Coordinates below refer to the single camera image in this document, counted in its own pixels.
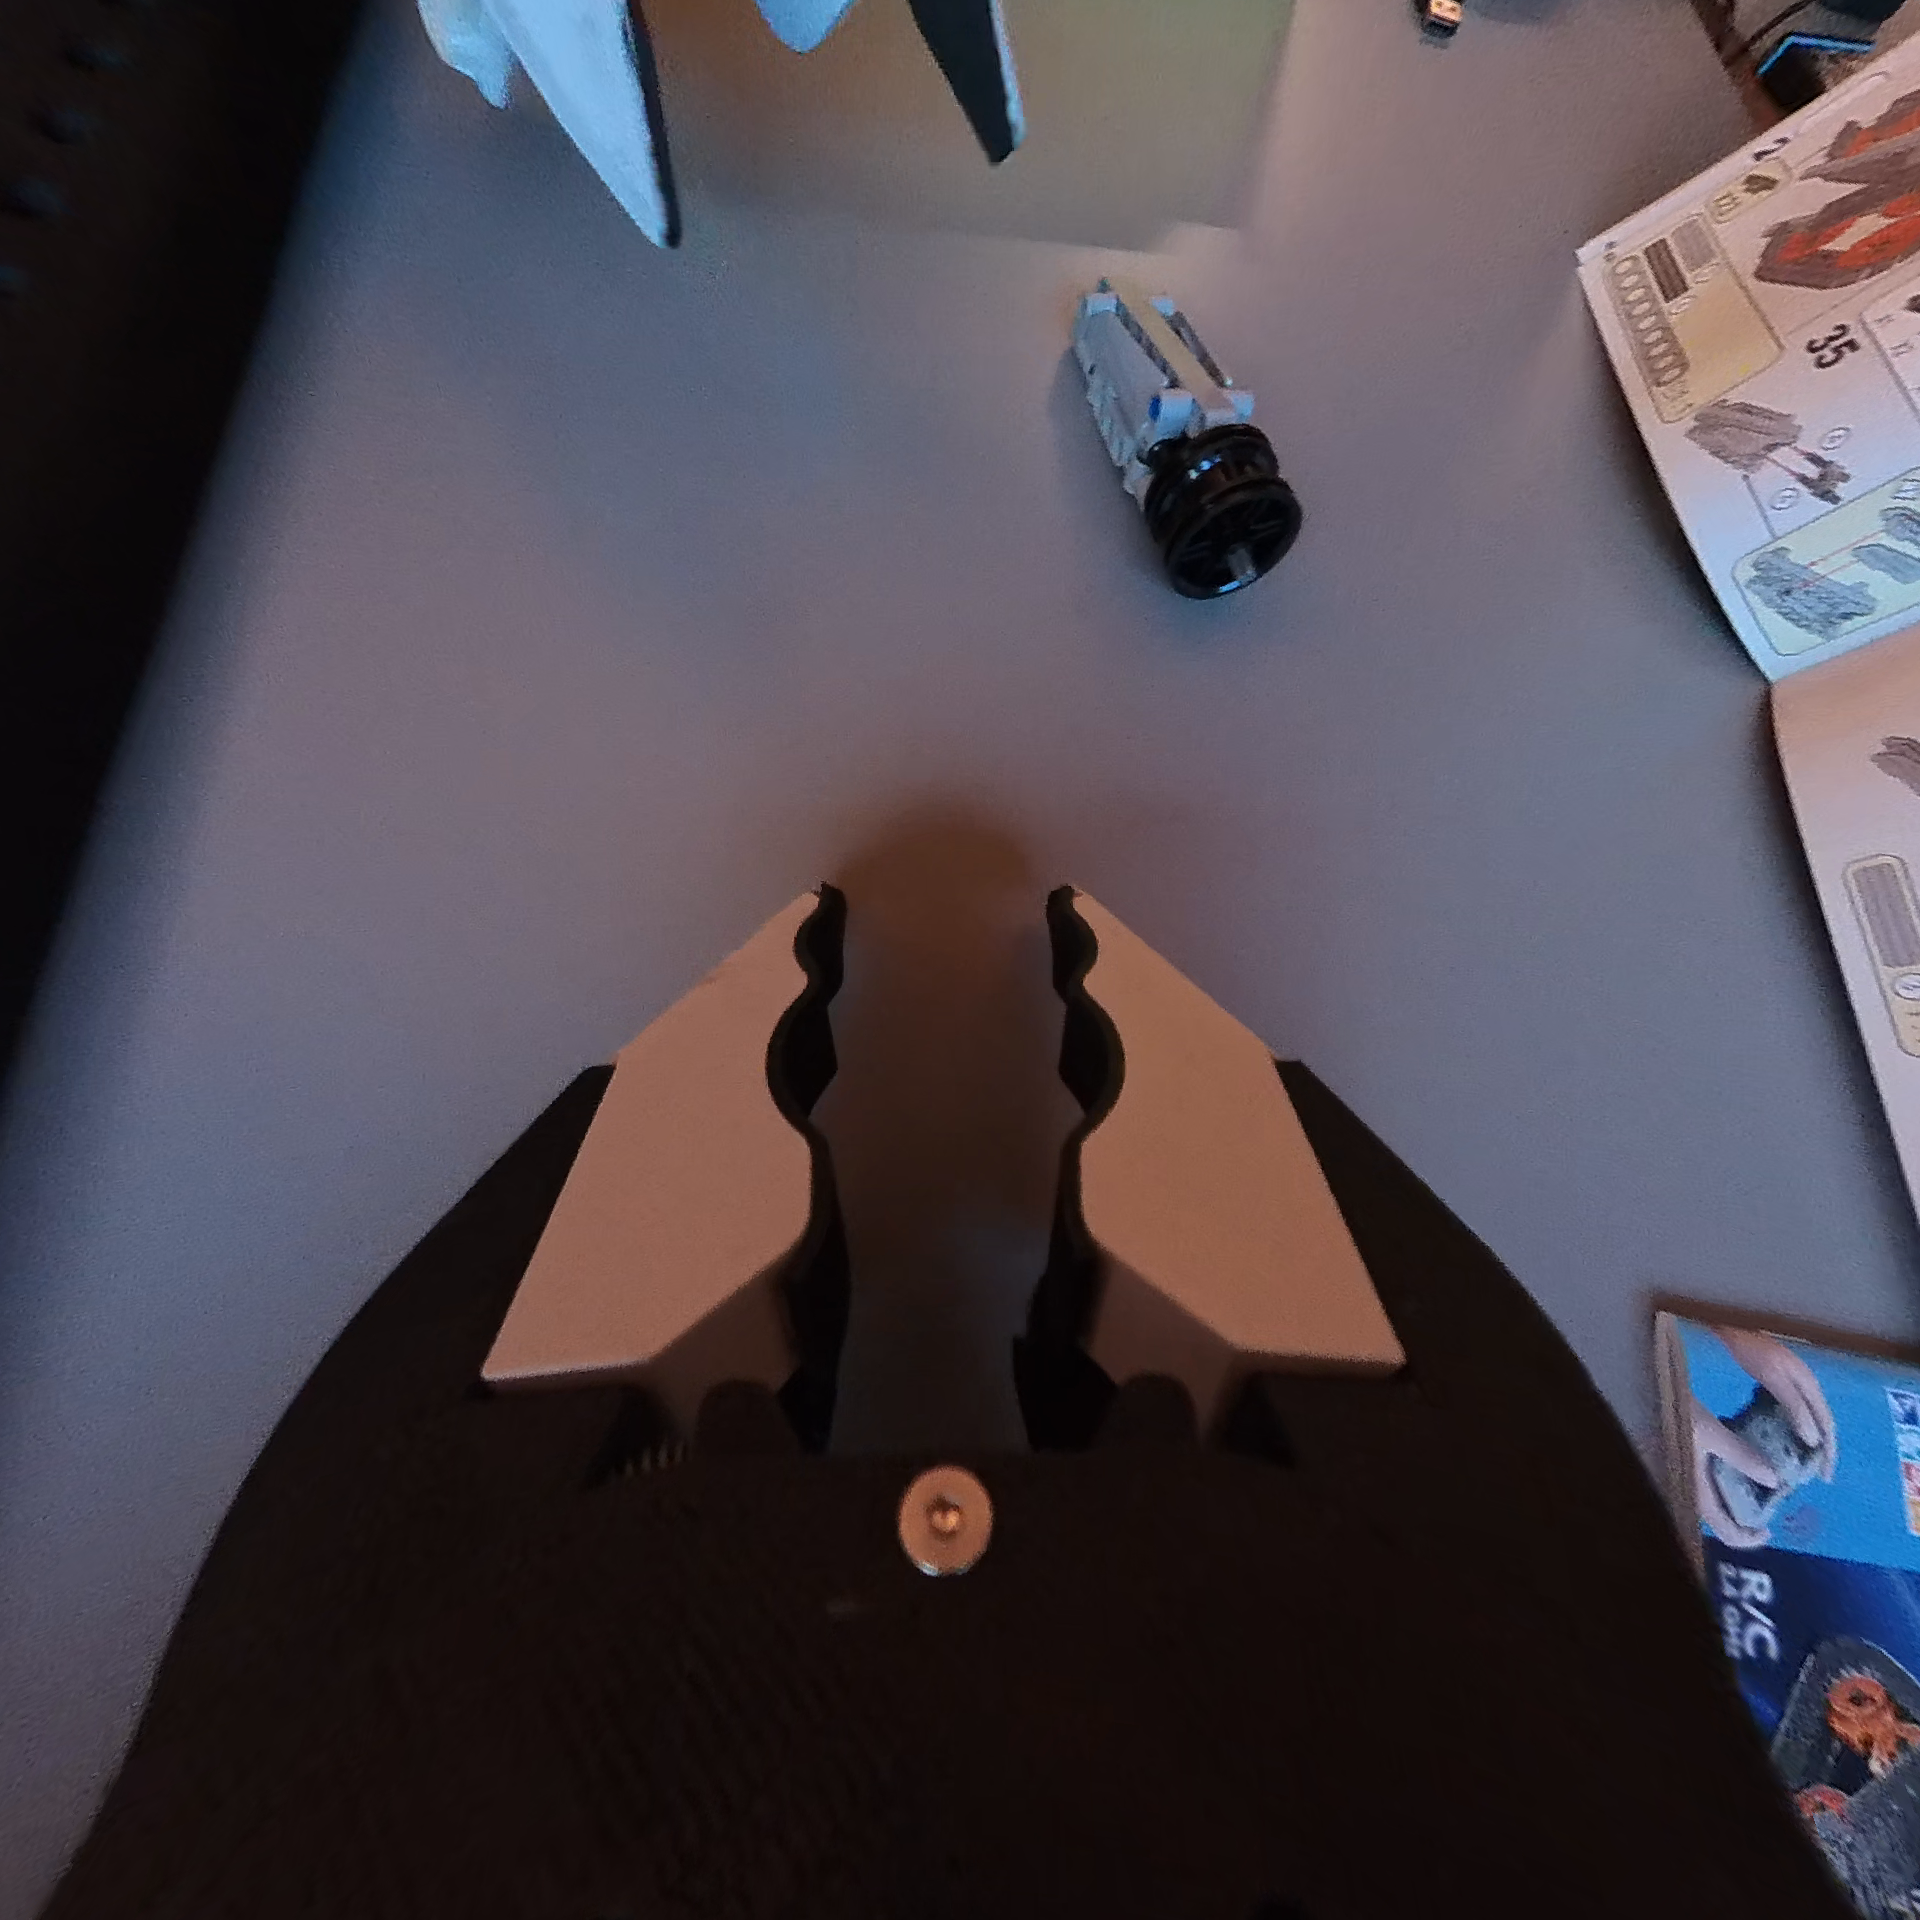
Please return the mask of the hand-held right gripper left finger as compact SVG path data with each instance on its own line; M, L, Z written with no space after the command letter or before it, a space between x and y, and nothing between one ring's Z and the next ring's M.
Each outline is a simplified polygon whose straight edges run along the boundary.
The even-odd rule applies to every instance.
M749 1384L824 1450L851 1273L813 1110L845 933L836 887L803 895L615 1057L488 1387L632 1386L690 1434L717 1386Z

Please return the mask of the grey brick assembly black wheel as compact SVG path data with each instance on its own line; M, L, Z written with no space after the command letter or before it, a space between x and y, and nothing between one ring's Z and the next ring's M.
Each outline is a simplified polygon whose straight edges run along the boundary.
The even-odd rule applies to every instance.
M1228 598L1284 561L1302 506L1255 422L1258 400L1170 297L1101 279L1076 302L1071 362L1120 487L1180 598Z

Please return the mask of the black studded mat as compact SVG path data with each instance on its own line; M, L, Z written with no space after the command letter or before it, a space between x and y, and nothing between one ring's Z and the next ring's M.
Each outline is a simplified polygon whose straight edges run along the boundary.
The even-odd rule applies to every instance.
M364 7L3 5L3 1062Z

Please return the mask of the blue toy packaging box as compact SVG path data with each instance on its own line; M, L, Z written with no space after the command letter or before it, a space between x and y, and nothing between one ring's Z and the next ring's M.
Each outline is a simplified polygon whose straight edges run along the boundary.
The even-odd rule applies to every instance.
M1803 1830L1918 1917L1918 1370L1656 1312L1676 1522Z

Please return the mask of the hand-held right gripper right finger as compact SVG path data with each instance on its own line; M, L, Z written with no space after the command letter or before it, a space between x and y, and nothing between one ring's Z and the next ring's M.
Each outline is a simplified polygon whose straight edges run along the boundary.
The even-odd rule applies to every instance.
M1143 1376L1202 1437L1255 1376L1395 1376L1406 1352L1270 1050L1087 893L1046 896L1046 939L1079 1119L1020 1336L1028 1445L1090 1448Z

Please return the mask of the brick instruction booklet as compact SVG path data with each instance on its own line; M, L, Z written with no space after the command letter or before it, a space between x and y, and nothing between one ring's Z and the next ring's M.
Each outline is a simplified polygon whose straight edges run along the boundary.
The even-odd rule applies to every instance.
M1918 1195L1918 47L1574 256L1772 734Z

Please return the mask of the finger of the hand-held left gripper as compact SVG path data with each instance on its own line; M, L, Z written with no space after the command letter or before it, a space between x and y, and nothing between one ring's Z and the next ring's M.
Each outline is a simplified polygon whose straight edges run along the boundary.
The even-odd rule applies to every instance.
M623 3L420 3L434 54L491 109L528 79L618 207L661 250L680 242L656 63Z
M772 35L792 54L815 51L852 3L757 3ZM992 165L1023 142L1023 106L1013 43L999 3L907 3L951 97Z

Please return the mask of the dark device with blue stripe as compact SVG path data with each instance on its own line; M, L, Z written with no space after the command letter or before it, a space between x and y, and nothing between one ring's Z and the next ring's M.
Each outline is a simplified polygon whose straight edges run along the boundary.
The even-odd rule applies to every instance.
M1693 3L1695 22L1754 114L1810 106L1912 39L1916 3Z

